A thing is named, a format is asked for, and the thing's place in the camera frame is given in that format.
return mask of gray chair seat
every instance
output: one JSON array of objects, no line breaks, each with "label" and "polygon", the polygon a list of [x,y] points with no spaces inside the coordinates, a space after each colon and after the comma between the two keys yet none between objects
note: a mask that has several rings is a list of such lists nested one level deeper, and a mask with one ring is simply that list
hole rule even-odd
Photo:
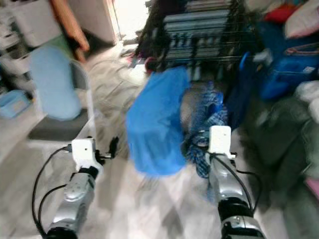
[{"label": "gray chair seat", "polygon": [[68,121],[45,117],[33,128],[28,138],[32,140],[72,141],[87,122],[87,109],[82,109],[77,118]]}]

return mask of wall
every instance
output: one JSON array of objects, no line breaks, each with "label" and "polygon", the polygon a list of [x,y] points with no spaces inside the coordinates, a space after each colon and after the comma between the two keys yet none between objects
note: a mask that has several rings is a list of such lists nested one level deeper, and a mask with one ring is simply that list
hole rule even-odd
[{"label": "wall", "polygon": [[81,27],[106,42],[115,43],[113,6],[109,0],[68,0]]}]

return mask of wire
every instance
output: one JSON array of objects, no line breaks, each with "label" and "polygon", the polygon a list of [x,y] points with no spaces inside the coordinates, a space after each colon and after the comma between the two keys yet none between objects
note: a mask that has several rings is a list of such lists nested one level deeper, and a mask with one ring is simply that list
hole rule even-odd
[{"label": "wire", "polygon": [[258,196],[256,198],[256,201],[255,201],[255,206],[254,206],[254,209],[253,209],[253,213],[255,213],[256,209],[257,209],[257,206],[258,206],[258,203],[259,203],[259,200],[261,198],[261,194],[263,192],[263,182],[261,181],[260,177],[258,174],[256,173],[253,173],[253,172],[245,172],[245,171],[240,171],[240,170],[237,170],[238,173],[242,173],[242,174],[247,174],[247,175],[252,175],[254,176],[257,181],[258,181],[258,187],[259,187],[259,192],[258,192]]},{"label": "wire", "polygon": [[53,193],[54,191],[60,189],[60,188],[64,188],[66,186],[66,184],[63,184],[61,186],[58,186],[58,187],[55,187],[53,189],[51,189],[50,191],[48,191],[46,194],[44,194],[41,202],[40,202],[40,206],[39,206],[39,210],[38,210],[38,222],[39,224],[41,225],[41,227],[43,228],[42,226],[42,219],[41,219],[41,216],[42,216],[42,207],[43,207],[43,204],[45,202],[45,199],[51,194]]},{"label": "wire", "polygon": [[49,158],[46,160],[46,162],[44,163],[44,165],[42,166],[42,168],[40,169],[35,182],[34,182],[34,186],[33,186],[33,191],[32,191],[32,199],[31,199],[31,208],[32,208],[32,218],[34,221],[34,224],[37,228],[37,230],[39,231],[40,235],[42,236],[42,238],[46,237],[46,233],[42,227],[42,225],[39,223],[38,219],[36,218],[36,213],[35,213],[35,196],[36,196],[36,188],[38,186],[39,183],[39,179],[41,174],[43,173],[46,165],[50,162],[50,160],[53,158],[54,155],[56,155],[58,152],[63,151],[63,150],[67,150],[67,147],[63,147],[63,148],[59,148],[56,151],[54,151]]},{"label": "wire", "polygon": [[247,200],[248,200],[248,206],[251,210],[253,210],[253,207],[252,207],[252,204],[251,204],[251,198],[250,198],[250,195],[248,193],[248,190],[245,186],[245,184],[243,183],[243,181],[238,177],[238,175],[234,172],[234,170],[232,170],[226,163],[224,163],[220,158],[218,158],[216,156],[216,154],[213,154],[213,153],[209,153],[213,158],[215,158],[219,163],[221,163],[235,178],[236,180],[239,182],[240,186],[243,188],[244,190],[244,193],[247,197]]}]

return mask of blue checkered cloth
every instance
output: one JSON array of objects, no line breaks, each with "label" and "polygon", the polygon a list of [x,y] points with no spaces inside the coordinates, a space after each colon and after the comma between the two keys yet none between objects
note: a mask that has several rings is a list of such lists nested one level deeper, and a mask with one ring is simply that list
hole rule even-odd
[{"label": "blue checkered cloth", "polygon": [[226,125],[227,120],[228,114],[223,104],[223,94],[214,90],[213,84],[210,83],[192,119],[191,144],[186,154],[186,158],[196,164],[196,172],[202,178],[208,178],[210,169],[205,160],[209,145],[209,128],[213,125]]}]

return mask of chair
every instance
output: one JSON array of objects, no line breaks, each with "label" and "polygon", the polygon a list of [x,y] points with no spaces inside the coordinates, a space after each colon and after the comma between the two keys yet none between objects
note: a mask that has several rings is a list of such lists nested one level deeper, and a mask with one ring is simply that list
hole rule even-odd
[{"label": "chair", "polygon": [[[96,137],[93,100],[87,73],[78,62],[47,46],[36,49],[30,57],[40,121],[29,133],[28,143],[41,147],[46,160],[53,150],[75,138]],[[75,89],[86,91],[86,106],[80,103]],[[51,173],[52,166],[46,171]]]}]

